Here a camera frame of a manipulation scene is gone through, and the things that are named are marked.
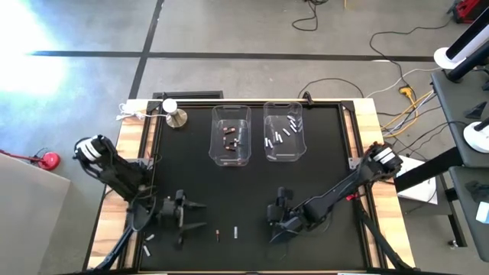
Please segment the white round stand base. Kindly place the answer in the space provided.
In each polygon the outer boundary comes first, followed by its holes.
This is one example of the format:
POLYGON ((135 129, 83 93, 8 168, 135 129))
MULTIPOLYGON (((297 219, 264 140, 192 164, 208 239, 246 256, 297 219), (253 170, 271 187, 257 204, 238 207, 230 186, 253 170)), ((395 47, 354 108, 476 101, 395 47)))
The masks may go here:
POLYGON ((447 47, 441 47, 438 50, 435 51, 433 58, 435 63, 442 69, 447 69, 447 70, 453 70, 456 68, 460 63, 462 63, 465 58, 463 59, 458 59, 458 60, 452 60, 448 58, 446 55, 448 51, 447 47))
POLYGON ((489 125, 482 121, 473 122, 463 130, 463 138, 472 149, 489 154, 489 125))

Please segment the black aluminium table frame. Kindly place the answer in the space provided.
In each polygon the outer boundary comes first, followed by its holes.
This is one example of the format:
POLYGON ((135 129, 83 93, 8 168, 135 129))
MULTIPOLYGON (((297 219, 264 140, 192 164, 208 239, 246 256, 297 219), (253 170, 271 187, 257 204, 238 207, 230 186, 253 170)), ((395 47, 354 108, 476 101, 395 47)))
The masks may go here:
POLYGON ((366 247, 351 202, 335 205, 332 221, 286 244, 270 244, 267 206, 283 186, 294 203, 321 194, 349 172, 343 115, 336 104, 304 110, 307 150, 288 163, 267 160, 263 107, 251 105, 251 157, 243 167, 220 167, 209 157, 212 102, 186 102, 189 120, 181 130, 163 127, 154 182, 160 198, 182 189, 191 201, 207 205, 188 211, 188 223, 206 222, 190 231, 181 249, 162 224, 146 228, 154 235, 141 255, 143 272, 328 271, 362 270, 366 247), (234 239, 234 227, 238 239, 234 239), (220 242, 215 230, 220 231, 220 242))

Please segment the white board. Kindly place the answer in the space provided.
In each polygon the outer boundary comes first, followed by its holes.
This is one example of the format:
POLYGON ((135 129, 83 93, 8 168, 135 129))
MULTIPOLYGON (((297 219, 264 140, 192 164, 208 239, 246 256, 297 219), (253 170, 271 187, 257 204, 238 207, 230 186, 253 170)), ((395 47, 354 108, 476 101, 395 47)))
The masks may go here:
MULTIPOLYGON (((403 163, 400 172, 397 174, 397 177, 402 176, 408 171, 424 164, 424 161, 417 160, 411 157, 400 156, 400 159, 403 161, 403 163)), ((432 177, 413 187, 410 187, 403 191, 398 191, 397 195, 403 199, 412 199, 420 202, 427 202, 433 205, 437 205, 438 199, 435 198, 436 178, 432 177)))

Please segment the black and white pole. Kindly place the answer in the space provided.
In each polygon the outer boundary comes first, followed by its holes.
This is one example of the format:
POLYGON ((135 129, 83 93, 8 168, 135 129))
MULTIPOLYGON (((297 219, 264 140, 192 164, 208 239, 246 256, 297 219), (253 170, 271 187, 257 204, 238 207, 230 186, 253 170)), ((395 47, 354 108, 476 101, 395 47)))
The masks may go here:
POLYGON ((489 39, 489 14, 481 15, 468 29, 447 49, 445 56, 457 63, 477 50, 489 39))

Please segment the black frame strut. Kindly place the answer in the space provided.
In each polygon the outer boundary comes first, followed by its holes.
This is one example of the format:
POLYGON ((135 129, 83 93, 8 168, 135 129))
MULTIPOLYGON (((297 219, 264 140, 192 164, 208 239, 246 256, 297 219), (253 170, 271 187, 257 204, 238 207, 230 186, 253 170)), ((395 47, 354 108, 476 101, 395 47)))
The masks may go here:
POLYGON ((98 264, 96 267, 92 268, 91 271, 99 272, 99 271, 110 270, 110 268, 114 264, 115 260, 120 256, 121 252, 123 251, 123 249, 128 244, 129 239, 132 236, 132 234, 135 232, 141 231, 143 228, 145 228, 150 220, 151 220, 150 215, 148 217, 146 217, 145 219, 140 219, 140 222, 142 222, 142 224, 139 228, 137 228, 134 226, 134 223, 137 221, 137 219, 134 216, 130 217, 127 224, 126 224, 126 227, 123 231, 122 236, 118 239, 115 246, 105 256, 104 260, 100 264, 98 264))
POLYGON ((398 253, 390 246, 387 239, 381 234, 380 229, 364 210, 360 199, 354 199, 355 210, 359 215, 361 222, 367 226, 368 230, 374 236, 375 242, 380 246, 381 251, 390 260, 396 270, 412 270, 412 267, 405 263, 398 253))

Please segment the pale paper note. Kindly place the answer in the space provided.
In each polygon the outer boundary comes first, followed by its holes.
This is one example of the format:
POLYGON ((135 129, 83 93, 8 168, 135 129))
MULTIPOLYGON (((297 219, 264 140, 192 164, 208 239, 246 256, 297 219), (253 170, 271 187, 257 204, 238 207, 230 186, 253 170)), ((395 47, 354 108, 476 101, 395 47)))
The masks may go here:
POLYGON ((480 202, 476 213, 476 220, 489 225, 489 202, 480 202))

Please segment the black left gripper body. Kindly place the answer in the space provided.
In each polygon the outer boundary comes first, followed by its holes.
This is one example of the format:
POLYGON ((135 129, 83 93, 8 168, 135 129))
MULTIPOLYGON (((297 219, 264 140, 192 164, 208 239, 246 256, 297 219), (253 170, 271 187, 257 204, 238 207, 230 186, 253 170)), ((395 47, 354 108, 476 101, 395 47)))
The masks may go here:
POLYGON ((185 202, 186 195, 183 190, 177 190, 174 199, 169 196, 165 198, 160 210, 160 221, 165 225, 174 225, 181 229, 183 227, 185 202))

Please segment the black cloth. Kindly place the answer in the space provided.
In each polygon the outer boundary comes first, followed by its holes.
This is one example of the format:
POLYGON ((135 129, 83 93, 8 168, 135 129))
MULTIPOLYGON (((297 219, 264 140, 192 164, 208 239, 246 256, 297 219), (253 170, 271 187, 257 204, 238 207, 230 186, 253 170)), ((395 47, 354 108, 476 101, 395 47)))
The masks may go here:
POLYGON ((489 184, 472 180, 465 184, 465 188, 475 202, 489 202, 489 184))

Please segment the white bulb brass lamp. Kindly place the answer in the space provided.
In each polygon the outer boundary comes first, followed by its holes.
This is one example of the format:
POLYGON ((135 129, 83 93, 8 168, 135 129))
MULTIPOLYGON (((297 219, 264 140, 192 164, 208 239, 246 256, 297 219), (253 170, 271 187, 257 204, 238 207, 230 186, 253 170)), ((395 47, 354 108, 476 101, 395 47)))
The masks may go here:
POLYGON ((162 107, 166 113, 166 123, 168 126, 171 128, 181 128, 186 124, 188 114, 178 107, 175 99, 164 99, 162 107))

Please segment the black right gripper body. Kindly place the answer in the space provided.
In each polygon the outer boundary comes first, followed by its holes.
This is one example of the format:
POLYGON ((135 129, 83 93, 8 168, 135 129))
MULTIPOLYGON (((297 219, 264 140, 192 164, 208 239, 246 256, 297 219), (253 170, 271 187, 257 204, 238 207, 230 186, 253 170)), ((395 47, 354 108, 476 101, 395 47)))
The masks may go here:
POLYGON ((304 207, 309 199, 303 200, 296 206, 292 206, 291 199, 283 200, 283 217, 281 219, 282 229, 307 229, 309 220, 306 217, 304 207))

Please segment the black flat bar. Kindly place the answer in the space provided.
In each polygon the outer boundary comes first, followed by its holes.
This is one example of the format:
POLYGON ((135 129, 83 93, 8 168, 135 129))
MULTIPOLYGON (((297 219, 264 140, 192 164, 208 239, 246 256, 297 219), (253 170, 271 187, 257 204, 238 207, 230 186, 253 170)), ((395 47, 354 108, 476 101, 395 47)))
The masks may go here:
POLYGON ((429 180, 446 172, 450 167, 460 166, 463 160, 457 147, 453 147, 439 156, 397 176, 394 179, 394 185, 397 192, 402 192, 419 183, 429 180))

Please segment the clear plastic bin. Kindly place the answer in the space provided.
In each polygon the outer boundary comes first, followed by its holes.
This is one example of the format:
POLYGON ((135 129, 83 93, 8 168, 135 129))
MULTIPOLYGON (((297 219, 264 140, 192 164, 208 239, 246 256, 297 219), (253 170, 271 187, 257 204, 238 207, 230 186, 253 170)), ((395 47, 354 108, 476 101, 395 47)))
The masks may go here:
POLYGON ((305 143, 304 130, 298 131, 298 127, 294 127, 297 133, 290 128, 290 119, 288 115, 295 118, 296 126, 298 120, 303 120, 303 107, 298 102, 267 102, 264 104, 264 138, 268 138, 273 143, 274 148, 264 146, 265 155, 276 157, 276 160, 267 158, 271 162, 294 162, 303 156, 307 150, 305 143), (283 132, 285 128, 290 136, 283 132), (281 135, 283 143, 275 141, 274 132, 281 135))
POLYGON ((243 167, 251 157, 251 109, 246 105, 217 105, 212 109, 211 141, 209 157, 220 167, 243 167), (228 129, 234 133, 225 134, 228 129), (236 151, 226 150, 230 143, 238 139, 242 129, 243 137, 236 151))

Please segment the red toolbox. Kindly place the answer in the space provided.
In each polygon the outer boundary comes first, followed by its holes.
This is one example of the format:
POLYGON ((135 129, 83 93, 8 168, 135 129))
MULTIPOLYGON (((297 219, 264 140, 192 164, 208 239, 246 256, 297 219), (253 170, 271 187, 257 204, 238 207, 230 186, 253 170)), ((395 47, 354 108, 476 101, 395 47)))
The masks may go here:
POLYGON ((446 12, 451 15, 457 24, 472 23, 476 18, 481 0, 454 0, 446 12))

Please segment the grey cabinet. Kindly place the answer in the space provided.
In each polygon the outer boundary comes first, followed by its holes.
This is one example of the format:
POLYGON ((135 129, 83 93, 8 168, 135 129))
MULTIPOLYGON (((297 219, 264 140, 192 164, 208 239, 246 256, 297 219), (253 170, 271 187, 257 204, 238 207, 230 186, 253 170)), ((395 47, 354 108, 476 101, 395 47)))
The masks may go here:
POLYGON ((0 275, 37 275, 70 185, 0 154, 0 275))

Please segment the red floor lamp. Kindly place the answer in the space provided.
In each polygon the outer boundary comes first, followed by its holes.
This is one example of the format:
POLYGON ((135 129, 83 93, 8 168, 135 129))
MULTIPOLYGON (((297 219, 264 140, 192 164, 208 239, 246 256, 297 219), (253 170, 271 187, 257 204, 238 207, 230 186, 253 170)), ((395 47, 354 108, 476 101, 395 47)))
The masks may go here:
POLYGON ((22 156, 17 154, 11 154, 4 150, 0 150, 0 154, 4 154, 9 157, 13 157, 19 160, 27 160, 30 164, 36 165, 42 170, 52 171, 60 165, 61 158, 54 152, 46 152, 45 154, 34 156, 22 156))

